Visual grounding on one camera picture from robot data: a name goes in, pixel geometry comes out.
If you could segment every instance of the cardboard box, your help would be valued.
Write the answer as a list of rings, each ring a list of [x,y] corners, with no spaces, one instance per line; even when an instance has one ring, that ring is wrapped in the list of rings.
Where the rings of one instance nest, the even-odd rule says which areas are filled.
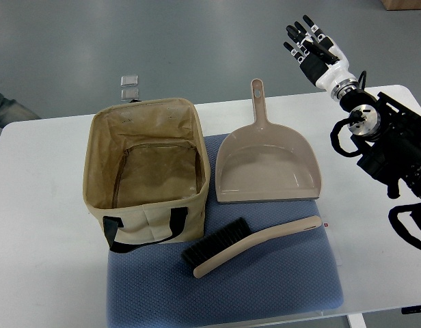
[[[386,10],[421,9],[421,0],[381,0]]]

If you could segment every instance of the black bristles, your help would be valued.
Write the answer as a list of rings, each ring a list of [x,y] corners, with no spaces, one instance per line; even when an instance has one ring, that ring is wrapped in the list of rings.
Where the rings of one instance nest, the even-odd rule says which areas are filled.
[[[190,248],[185,249],[182,252],[182,258],[193,268],[196,268],[250,234],[252,234],[252,231],[246,220],[240,217],[213,234],[205,236]]]

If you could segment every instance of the gray floor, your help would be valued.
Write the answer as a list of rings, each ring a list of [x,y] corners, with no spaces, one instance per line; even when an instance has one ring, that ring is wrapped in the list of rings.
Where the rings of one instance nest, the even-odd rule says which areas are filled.
[[[267,96],[318,92],[282,46],[304,14],[354,75],[368,71],[367,86],[404,85],[421,105],[421,10],[387,12],[379,0],[0,0],[0,91],[43,118],[120,103],[126,74],[139,75],[142,100],[246,99],[255,77]],[[364,317],[369,328],[421,327],[421,314],[399,310]],[[348,327],[344,317],[282,326]]]

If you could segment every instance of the beige brush handle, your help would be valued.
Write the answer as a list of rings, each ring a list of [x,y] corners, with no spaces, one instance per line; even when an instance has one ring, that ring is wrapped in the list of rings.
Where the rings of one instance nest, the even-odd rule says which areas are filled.
[[[197,266],[193,272],[194,277],[203,277],[213,269],[219,267],[223,263],[229,261],[231,258],[234,258],[250,247],[256,246],[273,238],[288,236],[289,234],[296,234],[298,232],[311,230],[319,226],[321,226],[321,219],[315,215],[312,217],[306,217],[305,219],[275,225],[273,227],[251,234],[244,239],[241,239],[239,242],[233,244],[232,246],[226,248],[217,255],[213,256],[206,262],[203,262],[201,265]]]

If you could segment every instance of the blue cushion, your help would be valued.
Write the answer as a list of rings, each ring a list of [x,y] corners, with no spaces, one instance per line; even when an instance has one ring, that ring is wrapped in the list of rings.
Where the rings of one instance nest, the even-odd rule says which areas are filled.
[[[212,171],[206,235],[239,217],[256,232],[319,215],[315,201],[219,204],[214,169],[224,137],[205,137]],[[255,246],[201,279],[180,257],[194,243],[109,252],[109,327],[197,327],[328,310],[343,302],[323,226]]]

